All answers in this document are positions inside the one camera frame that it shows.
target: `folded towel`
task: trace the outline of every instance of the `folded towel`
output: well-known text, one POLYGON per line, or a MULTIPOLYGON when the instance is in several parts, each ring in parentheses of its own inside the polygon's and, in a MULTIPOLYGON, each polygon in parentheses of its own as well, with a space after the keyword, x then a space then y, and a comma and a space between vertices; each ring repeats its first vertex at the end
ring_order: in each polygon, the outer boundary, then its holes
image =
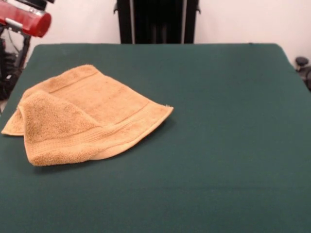
POLYGON ((172 110, 84 65, 26 90, 2 134, 24 136, 34 166, 80 163, 129 149, 172 110))

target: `green fabric surface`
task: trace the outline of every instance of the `green fabric surface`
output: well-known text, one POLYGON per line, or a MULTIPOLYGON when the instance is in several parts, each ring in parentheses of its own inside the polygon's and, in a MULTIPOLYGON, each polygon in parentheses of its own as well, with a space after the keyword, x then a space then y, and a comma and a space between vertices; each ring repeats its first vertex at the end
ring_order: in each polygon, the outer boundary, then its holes
POLYGON ((309 233, 311 98, 277 45, 41 45, 25 89, 93 64, 174 112, 108 160, 33 167, 0 136, 1 233, 309 233))

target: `black equipment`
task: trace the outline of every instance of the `black equipment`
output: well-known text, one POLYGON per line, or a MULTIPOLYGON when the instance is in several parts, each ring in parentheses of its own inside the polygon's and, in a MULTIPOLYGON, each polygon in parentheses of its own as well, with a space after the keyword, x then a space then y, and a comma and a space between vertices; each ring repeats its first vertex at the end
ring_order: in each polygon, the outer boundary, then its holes
POLYGON ((121 43, 193 43, 199 0, 117 0, 121 43))
POLYGON ((28 6, 31 6, 37 10, 44 11, 47 7, 47 2, 54 3, 55 0, 16 0, 21 3, 24 3, 28 6))
POLYGON ((305 57, 296 58, 296 71, 302 77, 307 88, 311 91, 311 66, 307 66, 309 60, 305 57))

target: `white wall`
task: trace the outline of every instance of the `white wall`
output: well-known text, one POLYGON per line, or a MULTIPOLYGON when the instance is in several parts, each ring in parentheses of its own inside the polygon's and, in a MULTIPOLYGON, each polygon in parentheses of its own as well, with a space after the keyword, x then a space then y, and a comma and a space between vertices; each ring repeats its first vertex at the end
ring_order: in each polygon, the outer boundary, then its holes
MULTIPOLYGON (((120 43, 116 1, 56 0, 47 8, 52 26, 44 38, 32 40, 32 48, 40 43, 120 43)), ((311 0, 200 0, 200 7, 196 43, 278 43, 291 62, 298 55, 311 59, 311 0)))
POLYGON ((311 0, 200 0, 196 43, 278 43, 311 59, 311 0))

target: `black knob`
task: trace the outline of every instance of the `black knob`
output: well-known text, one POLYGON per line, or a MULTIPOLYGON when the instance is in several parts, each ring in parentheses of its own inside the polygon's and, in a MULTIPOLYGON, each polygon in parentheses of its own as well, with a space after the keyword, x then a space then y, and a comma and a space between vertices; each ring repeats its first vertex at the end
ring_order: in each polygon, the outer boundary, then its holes
POLYGON ((297 57, 296 58, 296 63, 300 67, 304 67, 305 65, 307 65, 309 63, 309 60, 307 58, 305 58, 305 57, 297 57))

